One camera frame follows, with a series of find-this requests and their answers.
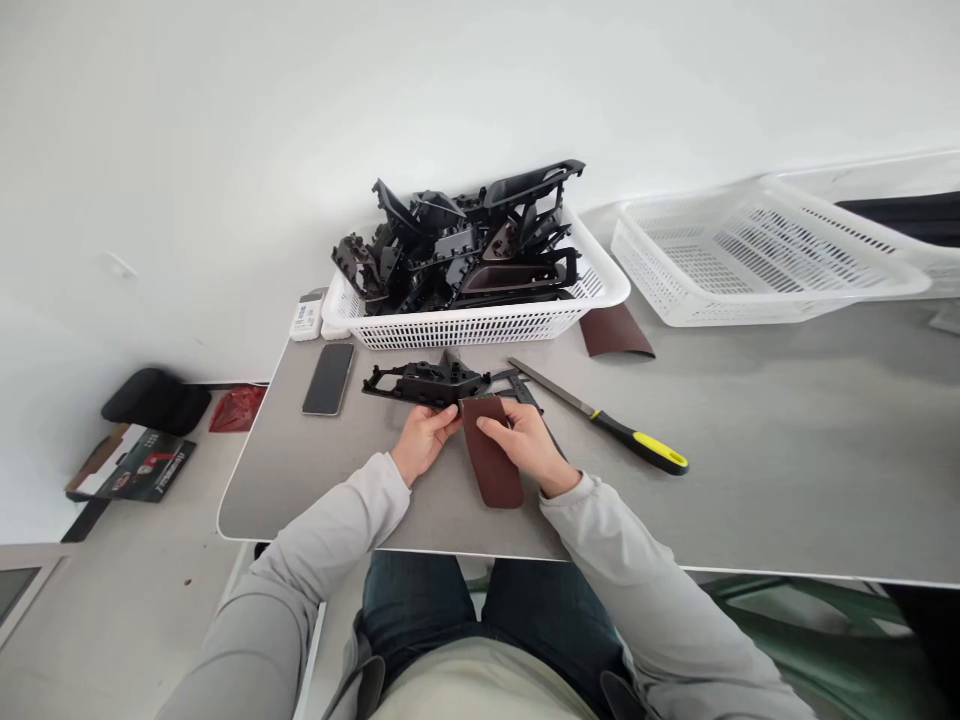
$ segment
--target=chair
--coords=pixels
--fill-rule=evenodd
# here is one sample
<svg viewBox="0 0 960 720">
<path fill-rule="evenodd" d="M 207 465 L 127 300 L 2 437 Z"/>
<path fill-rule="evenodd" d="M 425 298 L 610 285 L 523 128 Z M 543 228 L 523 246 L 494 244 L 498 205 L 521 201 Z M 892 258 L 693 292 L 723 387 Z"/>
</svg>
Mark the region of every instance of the chair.
<svg viewBox="0 0 960 720">
<path fill-rule="evenodd" d="M 850 720 L 950 717 L 916 640 L 891 637 L 877 623 L 906 625 L 892 600 L 804 578 L 737 576 L 702 587 L 811 704 Z M 800 627 L 731 604 L 783 587 L 841 612 L 851 634 Z"/>
</svg>

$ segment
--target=grey sleeve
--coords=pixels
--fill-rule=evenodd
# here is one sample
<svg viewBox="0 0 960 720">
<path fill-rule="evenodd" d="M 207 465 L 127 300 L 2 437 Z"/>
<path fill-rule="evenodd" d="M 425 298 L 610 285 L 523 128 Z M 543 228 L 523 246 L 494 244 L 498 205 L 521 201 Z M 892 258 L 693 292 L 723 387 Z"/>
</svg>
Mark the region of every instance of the grey sleeve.
<svg viewBox="0 0 960 720">
<path fill-rule="evenodd" d="M 815 717 L 616 490 L 584 473 L 540 505 L 626 641 L 654 717 Z"/>
<path fill-rule="evenodd" d="M 293 717 L 317 607 L 409 503 L 393 459 L 378 453 L 291 522 L 220 608 L 158 718 Z"/>
</svg>

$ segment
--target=white plastic basket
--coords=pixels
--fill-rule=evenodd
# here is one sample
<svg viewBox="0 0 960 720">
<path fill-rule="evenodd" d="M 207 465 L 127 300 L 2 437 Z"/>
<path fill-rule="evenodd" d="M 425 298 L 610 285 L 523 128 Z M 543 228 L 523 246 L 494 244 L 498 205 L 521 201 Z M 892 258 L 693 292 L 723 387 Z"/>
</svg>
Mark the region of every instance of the white plastic basket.
<svg viewBox="0 0 960 720">
<path fill-rule="evenodd" d="M 800 322 L 930 284 L 756 182 L 618 212 L 613 254 L 675 327 Z"/>
<path fill-rule="evenodd" d="M 363 302 L 337 272 L 323 304 L 323 322 L 350 330 L 371 350 L 551 340 L 588 310 L 617 305 L 630 294 L 630 281 L 576 213 L 564 207 L 563 222 L 571 224 L 572 233 L 558 247 L 573 246 L 582 255 L 580 280 L 568 288 L 573 300 L 364 317 Z"/>
<path fill-rule="evenodd" d="M 833 204 L 960 190 L 960 150 L 779 173 L 762 182 L 857 241 L 922 270 L 933 284 L 918 298 L 960 297 L 960 248 L 915 240 Z"/>
</svg>

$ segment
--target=leg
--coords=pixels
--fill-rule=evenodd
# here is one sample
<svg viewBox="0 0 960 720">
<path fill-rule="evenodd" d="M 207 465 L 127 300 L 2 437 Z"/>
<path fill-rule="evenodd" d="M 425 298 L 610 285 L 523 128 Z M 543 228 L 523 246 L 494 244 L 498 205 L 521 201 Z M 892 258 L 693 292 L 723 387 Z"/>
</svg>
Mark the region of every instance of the leg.
<svg viewBox="0 0 960 720">
<path fill-rule="evenodd" d="M 384 689 L 421 655 L 480 630 L 454 556 L 373 553 L 360 631 L 386 662 Z"/>
<path fill-rule="evenodd" d="M 610 616 L 577 566 L 497 560 L 483 622 L 498 640 L 552 667 L 601 718 L 609 717 L 600 673 L 629 679 Z"/>
</svg>

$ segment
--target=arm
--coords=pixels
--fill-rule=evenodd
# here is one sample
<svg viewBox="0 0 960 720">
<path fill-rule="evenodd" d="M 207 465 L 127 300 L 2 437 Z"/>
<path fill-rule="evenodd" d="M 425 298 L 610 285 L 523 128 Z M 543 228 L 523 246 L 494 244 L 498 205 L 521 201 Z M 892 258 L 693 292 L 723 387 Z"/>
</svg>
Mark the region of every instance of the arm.
<svg viewBox="0 0 960 720">
<path fill-rule="evenodd" d="M 539 413 L 504 408 L 513 429 L 480 428 L 541 485 L 560 534 L 627 643 L 641 698 L 658 717 L 814 717 L 756 648 L 599 479 L 556 451 Z"/>
<path fill-rule="evenodd" d="M 284 528 L 220 608 L 193 669 L 158 718 L 291 718 L 317 607 L 410 502 L 410 485 L 459 428 L 456 408 L 414 408 L 390 454 L 377 453 Z"/>
</svg>

